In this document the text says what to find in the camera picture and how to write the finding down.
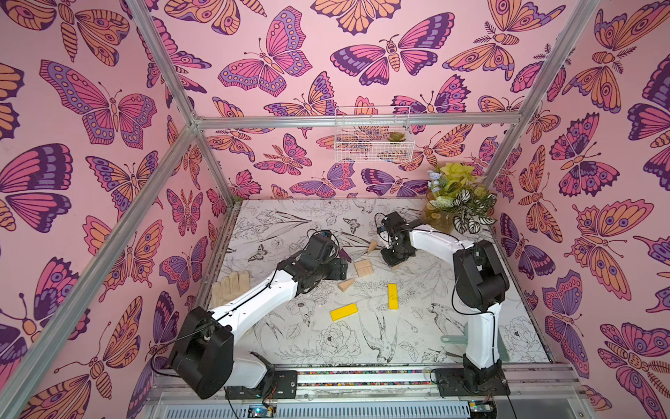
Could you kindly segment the natural wooden rectangular block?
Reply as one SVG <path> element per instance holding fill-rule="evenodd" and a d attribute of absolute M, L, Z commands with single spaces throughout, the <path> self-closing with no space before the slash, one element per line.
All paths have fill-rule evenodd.
<path fill-rule="evenodd" d="M 363 272 L 363 271 L 373 270 L 373 265 L 369 260 L 361 260 L 361 261 L 355 262 L 353 265 L 354 265 L 354 268 L 356 269 L 357 272 L 358 271 Z"/>

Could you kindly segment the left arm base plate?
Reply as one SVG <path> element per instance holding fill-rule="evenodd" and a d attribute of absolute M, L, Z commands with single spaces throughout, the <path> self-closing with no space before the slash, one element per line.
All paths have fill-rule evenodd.
<path fill-rule="evenodd" d="M 227 396 L 231 400 L 268 401 L 272 399 L 295 399 L 298 389 L 298 371 L 284 370 L 269 372 L 258 386 L 249 389 L 246 387 L 225 387 Z"/>

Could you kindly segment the short yellow block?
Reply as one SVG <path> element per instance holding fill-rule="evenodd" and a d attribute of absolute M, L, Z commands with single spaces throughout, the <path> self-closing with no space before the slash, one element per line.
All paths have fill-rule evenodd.
<path fill-rule="evenodd" d="M 396 284 L 387 285 L 387 304 L 389 310 L 399 309 L 399 294 L 398 286 Z"/>

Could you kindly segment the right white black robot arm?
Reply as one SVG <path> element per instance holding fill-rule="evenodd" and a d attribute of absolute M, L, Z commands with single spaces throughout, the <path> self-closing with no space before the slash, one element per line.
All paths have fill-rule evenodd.
<path fill-rule="evenodd" d="M 464 372 L 481 381 L 495 376 L 502 368 L 498 327 L 509 276 L 492 242 L 471 242 L 421 221 L 408 222 L 396 211 L 381 217 L 377 233 L 384 244 L 381 256 L 387 265 L 399 265 L 417 251 L 450 262 L 455 273 L 453 300 L 466 307 L 459 313 L 468 318 Z"/>

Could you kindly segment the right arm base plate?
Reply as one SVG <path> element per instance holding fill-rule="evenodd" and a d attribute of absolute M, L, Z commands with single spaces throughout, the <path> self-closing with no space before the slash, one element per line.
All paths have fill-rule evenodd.
<path fill-rule="evenodd" d="M 431 380 L 440 396 L 509 396 L 509 384 L 499 367 L 435 368 Z"/>

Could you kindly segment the long yellow block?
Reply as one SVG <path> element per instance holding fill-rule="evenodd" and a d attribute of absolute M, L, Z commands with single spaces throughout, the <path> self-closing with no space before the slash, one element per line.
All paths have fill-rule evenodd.
<path fill-rule="evenodd" d="M 332 321 L 340 321 L 359 312 L 359 308 L 355 303 L 336 308 L 330 312 Z"/>

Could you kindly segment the wooden triangle block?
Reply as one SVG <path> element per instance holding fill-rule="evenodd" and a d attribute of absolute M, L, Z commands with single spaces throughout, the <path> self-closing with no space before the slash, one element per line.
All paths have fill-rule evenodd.
<path fill-rule="evenodd" d="M 354 283 L 356 279 L 347 279 L 345 281 L 341 281 L 338 283 L 338 289 L 342 292 L 345 293 Z"/>
<path fill-rule="evenodd" d="M 371 254 L 373 251 L 375 251 L 378 248 L 378 242 L 375 239 L 372 239 L 370 241 L 370 244 L 368 246 L 368 249 L 366 251 L 366 254 Z"/>

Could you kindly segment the purple triangular block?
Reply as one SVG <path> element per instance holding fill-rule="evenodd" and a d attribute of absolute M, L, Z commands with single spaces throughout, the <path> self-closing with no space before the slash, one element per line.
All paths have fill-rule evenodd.
<path fill-rule="evenodd" d="M 349 256 L 349 254 L 344 249 L 340 250 L 340 258 L 343 258 L 348 263 L 352 262 L 352 258 Z"/>

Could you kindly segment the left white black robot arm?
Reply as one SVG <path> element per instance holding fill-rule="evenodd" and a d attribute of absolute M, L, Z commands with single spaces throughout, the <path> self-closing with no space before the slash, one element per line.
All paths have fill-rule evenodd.
<path fill-rule="evenodd" d="M 302 250 L 279 262 L 260 284 L 219 307 L 196 307 L 185 318 L 169 356 L 169 368 L 202 400 L 222 389 L 268 396 L 277 370 L 256 352 L 237 350 L 239 340 L 280 305 L 310 293 L 323 280 L 347 278 L 347 260 L 330 230 L 318 230 Z"/>

